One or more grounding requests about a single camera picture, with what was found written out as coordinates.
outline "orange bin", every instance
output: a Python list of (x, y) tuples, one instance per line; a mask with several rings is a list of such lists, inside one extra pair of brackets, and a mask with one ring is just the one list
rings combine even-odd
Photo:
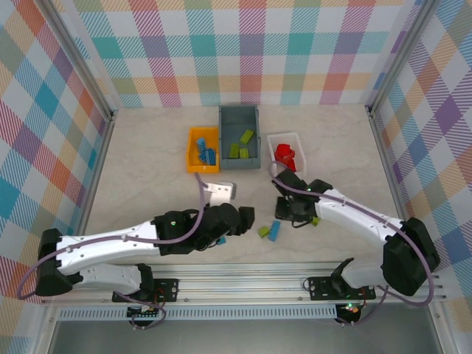
[[(216, 165), (204, 164), (198, 158), (197, 140), (205, 138), (206, 148), (216, 151)], [(218, 127), (191, 127), (187, 146), (187, 171), (199, 173), (220, 172), (220, 151), (218, 149)]]

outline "plaid wall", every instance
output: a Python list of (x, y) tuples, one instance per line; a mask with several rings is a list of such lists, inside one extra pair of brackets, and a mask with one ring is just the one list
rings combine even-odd
[[(125, 107), (147, 107), (359, 103), (391, 49), (400, 9), (413, 1), (73, 2), (108, 91)], [(60, 0), (56, 7), (64, 11)]]
[(74, 232), (104, 127), (33, 0), (0, 0), (1, 354), (26, 353), (35, 337), (40, 300), (15, 291), (42, 231)]
[(442, 0), (378, 118), (405, 208), (440, 253), (455, 336), (470, 347), (471, 68), (472, 1)]
[(418, 12), (420, 11), (420, 8), (424, 2), (425, 0), (414, 0), (414, 4), (413, 4), (412, 9), (410, 10), (410, 14), (408, 14), (408, 18), (403, 24), (400, 34), (398, 35), (397, 40), (395, 41), (395, 44), (390, 50), (390, 53), (385, 61), (385, 64), (382, 67), (382, 71), (378, 75), (377, 81), (375, 81), (374, 89), (370, 93), (369, 99), (367, 100), (367, 105), (372, 105), (372, 102), (375, 99), (375, 96), (377, 96), (378, 89), (380, 88), (382, 82), (384, 81), (386, 73), (389, 72), (390, 68), (392, 67), (393, 62), (395, 58), (397, 57), (398, 50), (401, 48), (403, 44), (403, 40), (406, 37), (406, 33), (408, 33), (408, 31), (412, 27), (414, 20), (416, 19), (416, 16)]

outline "green block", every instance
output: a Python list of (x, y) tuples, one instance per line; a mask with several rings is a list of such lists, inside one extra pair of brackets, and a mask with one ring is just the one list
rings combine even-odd
[(254, 134), (254, 131), (251, 129), (248, 129), (247, 131), (244, 132), (243, 136), (241, 137), (240, 141), (243, 144), (247, 144), (248, 141), (252, 138), (252, 135)]
[(229, 150), (229, 158), (237, 159), (238, 155), (239, 155), (239, 144), (231, 144), (231, 147)]
[(239, 149), (239, 156), (241, 159), (248, 159), (249, 158), (249, 150), (248, 149)]
[(263, 226), (260, 229), (257, 230), (257, 233), (259, 234), (260, 238), (266, 237), (268, 234), (271, 233), (271, 230), (267, 226)]
[(311, 219), (311, 224), (312, 224), (313, 226), (318, 226), (320, 220), (321, 220), (320, 218), (315, 218), (315, 217), (313, 217), (313, 219)]

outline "white bracket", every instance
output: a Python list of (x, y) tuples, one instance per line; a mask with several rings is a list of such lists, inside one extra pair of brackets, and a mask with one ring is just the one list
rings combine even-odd
[(211, 207), (215, 205), (221, 205), (223, 203), (231, 203), (231, 200), (235, 198), (236, 184), (232, 182), (207, 183), (208, 187), (205, 188), (206, 192), (210, 192), (209, 205)]

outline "plastic container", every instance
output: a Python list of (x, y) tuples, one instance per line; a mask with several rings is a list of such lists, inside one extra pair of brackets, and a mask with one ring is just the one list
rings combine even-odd
[[(204, 164), (198, 158), (197, 140), (205, 138), (206, 147), (216, 151), (216, 165)], [(218, 127), (191, 127), (189, 143), (187, 146), (187, 171), (194, 173), (218, 173), (220, 172), (220, 159), (218, 156)]]
[[(279, 144), (289, 144), (290, 148), (295, 151), (295, 168), (296, 168), (296, 175), (300, 178), (304, 178), (307, 175), (307, 160), (305, 158), (305, 154), (303, 153), (302, 143), (300, 142), (300, 138), (297, 132), (290, 132), (290, 133), (280, 133), (280, 134), (269, 134), (267, 135), (268, 141), (268, 149), (271, 153), (271, 160), (275, 161), (274, 152), (277, 149)], [(283, 170), (282, 166), (273, 165), (272, 166), (272, 173), (278, 174), (281, 173)]]
[[(219, 156), (222, 170), (260, 168), (260, 133), (259, 110), (256, 105), (222, 105), (220, 106)], [(247, 129), (254, 134), (244, 145), (240, 138)], [(248, 159), (230, 159), (231, 144), (247, 148)]]

